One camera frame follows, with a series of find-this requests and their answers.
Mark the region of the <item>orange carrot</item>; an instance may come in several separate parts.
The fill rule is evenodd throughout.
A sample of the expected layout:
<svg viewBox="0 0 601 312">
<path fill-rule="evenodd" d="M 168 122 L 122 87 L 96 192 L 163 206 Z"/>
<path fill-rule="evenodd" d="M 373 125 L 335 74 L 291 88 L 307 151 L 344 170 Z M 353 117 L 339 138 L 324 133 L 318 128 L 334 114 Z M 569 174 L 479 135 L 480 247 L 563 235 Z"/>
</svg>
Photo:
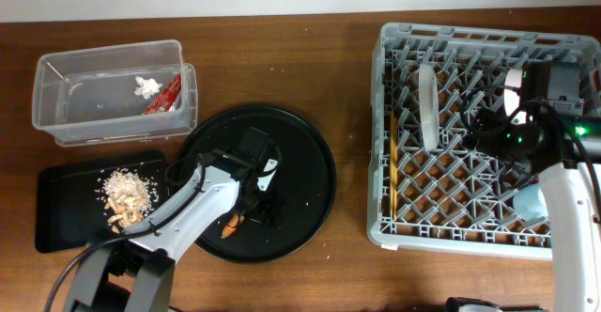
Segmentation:
<svg viewBox="0 0 601 312">
<path fill-rule="evenodd" d="M 223 227 L 221 239 L 229 238 L 244 222 L 245 217 L 239 214 L 233 214 L 229 222 Z"/>
</svg>

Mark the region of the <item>round black serving tray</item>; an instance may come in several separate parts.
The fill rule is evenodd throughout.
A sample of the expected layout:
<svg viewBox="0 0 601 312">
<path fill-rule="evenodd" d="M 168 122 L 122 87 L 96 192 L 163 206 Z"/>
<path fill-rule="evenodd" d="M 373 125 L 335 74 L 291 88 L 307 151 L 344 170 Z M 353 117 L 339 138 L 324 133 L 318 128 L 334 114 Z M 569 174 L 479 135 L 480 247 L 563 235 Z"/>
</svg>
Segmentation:
<svg viewBox="0 0 601 312">
<path fill-rule="evenodd" d="M 175 192 L 195 168 L 198 153 L 234 149 L 244 131 L 254 127 L 267 133 L 281 151 L 282 161 L 268 190 L 284 199 L 280 227 L 244 222 L 227 239 L 223 227 L 234 212 L 222 215 L 196 240 L 196 245 L 221 259 L 261 263 L 294 253 L 325 223 L 336 194 L 336 168 L 331 151 L 318 130 L 284 109 L 244 105 L 221 112 L 196 128 L 185 140 L 176 165 L 169 171 Z"/>
</svg>

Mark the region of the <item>light blue cup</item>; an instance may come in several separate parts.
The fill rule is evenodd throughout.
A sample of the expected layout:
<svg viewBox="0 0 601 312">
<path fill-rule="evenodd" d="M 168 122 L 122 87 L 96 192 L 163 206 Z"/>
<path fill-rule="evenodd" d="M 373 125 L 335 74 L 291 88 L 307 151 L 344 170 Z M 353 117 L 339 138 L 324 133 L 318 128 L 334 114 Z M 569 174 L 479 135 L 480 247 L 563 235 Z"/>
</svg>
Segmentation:
<svg viewBox="0 0 601 312">
<path fill-rule="evenodd" d="M 538 183 L 521 188 L 513 197 L 513 207 L 524 221 L 548 218 L 546 201 Z"/>
</svg>

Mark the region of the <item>grey round plate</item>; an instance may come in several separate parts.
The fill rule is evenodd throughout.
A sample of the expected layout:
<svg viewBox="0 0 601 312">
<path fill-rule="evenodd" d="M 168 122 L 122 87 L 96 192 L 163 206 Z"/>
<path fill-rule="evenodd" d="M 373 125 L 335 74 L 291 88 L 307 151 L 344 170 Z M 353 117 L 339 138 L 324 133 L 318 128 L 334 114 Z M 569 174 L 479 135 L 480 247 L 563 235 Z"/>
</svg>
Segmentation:
<svg viewBox="0 0 601 312">
<path fill-rule="evenodd" d="M 426 151 L 434 150 L 439 143 L 439 100 L 437 77 L 432 66 L 421 64 L 418 75 L 419 115 Z"/>
</svg>

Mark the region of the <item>pile of food scraps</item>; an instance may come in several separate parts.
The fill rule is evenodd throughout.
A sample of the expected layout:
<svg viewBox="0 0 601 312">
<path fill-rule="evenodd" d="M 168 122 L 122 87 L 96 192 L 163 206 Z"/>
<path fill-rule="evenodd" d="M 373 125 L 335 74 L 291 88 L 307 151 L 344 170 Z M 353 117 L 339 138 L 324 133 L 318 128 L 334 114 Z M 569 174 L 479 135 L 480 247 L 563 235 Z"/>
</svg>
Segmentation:
<svg viewBox="0 0 601 312">
<path fill-rule="evenodd" d="M 141 177 L 136 170 L 120 168 L 106 179 L 97 178 L 97 183 L 96 199 L 103 205 L 107 226 L 116 234 L 142 222 L 160 199 L 158 183 Z"/>
</svg>

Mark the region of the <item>red snack wrapper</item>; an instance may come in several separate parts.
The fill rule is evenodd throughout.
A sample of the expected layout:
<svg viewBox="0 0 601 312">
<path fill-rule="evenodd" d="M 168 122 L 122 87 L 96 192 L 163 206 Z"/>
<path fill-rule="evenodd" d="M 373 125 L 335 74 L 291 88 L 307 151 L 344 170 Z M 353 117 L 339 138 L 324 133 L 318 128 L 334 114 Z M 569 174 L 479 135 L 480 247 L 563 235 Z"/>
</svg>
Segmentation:
<svg viewBox="0 0 601 312">
<path fill-rule="evenodd" d="M 176 103 L 182 87 L 182 77 L 177 74 L 168 87 L 143 112 L 144 115 L 168 112 Z"/>
</svg>

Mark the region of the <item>white napkin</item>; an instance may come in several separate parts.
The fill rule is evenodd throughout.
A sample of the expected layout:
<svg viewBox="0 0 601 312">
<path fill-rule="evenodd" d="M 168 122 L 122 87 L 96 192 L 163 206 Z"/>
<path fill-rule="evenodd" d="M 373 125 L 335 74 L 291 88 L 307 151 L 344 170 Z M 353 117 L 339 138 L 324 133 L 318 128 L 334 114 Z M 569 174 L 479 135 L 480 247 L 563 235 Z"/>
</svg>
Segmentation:
<svg viewBox="0 0 601 312">
<path fill-rule="evenodd" d="M 162 84 L 157 83 L 155 79 L 144 79 L 141 76 L 135 77 L 137 87 L 134 90 L 136 96 L 141 96 L 145 100 L 148 100 L 152 95 L 158 93 L 161 90 Z"/>
</svg>

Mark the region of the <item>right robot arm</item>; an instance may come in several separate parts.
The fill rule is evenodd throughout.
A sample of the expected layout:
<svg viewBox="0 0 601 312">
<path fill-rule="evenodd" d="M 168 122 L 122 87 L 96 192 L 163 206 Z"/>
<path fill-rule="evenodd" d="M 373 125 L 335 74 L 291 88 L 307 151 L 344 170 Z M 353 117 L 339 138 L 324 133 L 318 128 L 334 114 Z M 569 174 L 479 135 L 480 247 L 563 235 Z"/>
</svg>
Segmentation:
<svg viewBox="0 0 601 312">
<path fill-rule="evenodd" d="M 535 62 L 507 72 L 502 110 L 460 107 L 464 147 L 538 179 L 547 206 L 557 311 L 600 308 L 600 119 L 585 111 L 576 63 Z"/>
</svg>

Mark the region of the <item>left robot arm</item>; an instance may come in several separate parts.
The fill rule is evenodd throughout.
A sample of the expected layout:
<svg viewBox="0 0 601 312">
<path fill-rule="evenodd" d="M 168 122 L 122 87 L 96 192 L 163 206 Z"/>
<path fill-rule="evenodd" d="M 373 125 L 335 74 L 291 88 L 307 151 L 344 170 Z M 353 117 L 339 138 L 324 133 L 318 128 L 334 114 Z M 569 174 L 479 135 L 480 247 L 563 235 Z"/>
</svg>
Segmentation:
<svg viewBox="0 0 601 312">
<path fill-rule="evenodd" d="M 251 154 L 215 149 L 142 222 L 96 242 L 67 267 L 67 311 L 168 311 L 175 267 L 205 230 L 230 211 L 255 211 L 282 161 L 278 148 Z"/>
</svg>

